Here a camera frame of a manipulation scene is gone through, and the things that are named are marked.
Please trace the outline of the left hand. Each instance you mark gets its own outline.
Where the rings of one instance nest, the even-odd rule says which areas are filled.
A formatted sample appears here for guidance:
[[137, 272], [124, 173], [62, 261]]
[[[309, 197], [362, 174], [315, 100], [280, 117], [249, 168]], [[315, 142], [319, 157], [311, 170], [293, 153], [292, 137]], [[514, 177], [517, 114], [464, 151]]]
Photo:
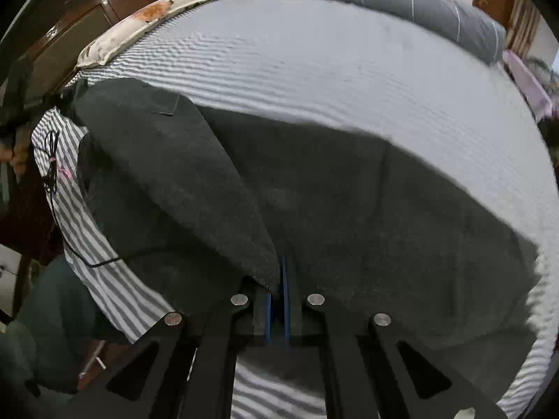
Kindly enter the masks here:
[[29, 147], [29, 137], [17, 139], [12, 148], [7, 141], [1, 141], [1, 163], [12, 168], [17, 181], [21, 180], [28, 170]]

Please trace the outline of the green sleeve left forearm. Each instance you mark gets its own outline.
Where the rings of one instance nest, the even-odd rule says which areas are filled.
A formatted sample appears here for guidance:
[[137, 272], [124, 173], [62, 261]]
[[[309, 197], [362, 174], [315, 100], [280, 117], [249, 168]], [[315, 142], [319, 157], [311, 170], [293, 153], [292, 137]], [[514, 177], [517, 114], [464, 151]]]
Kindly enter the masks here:
[[1, 334], [1, 416], [56, 416], [78, 392], [94, 340], [128, 342], [61, 255], [40, 274]]

